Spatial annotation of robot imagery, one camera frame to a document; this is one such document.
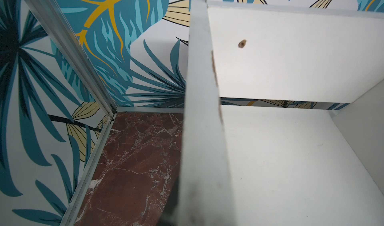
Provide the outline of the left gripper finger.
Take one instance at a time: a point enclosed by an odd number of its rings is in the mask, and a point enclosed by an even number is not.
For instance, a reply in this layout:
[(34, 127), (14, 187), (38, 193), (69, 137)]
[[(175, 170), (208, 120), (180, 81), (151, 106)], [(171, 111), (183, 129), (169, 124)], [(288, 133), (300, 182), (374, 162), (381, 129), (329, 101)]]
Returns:
[(159, 219), (159, 226), (176, 226), (179, 199), (179, 184), (174, 184), (171, 193)]

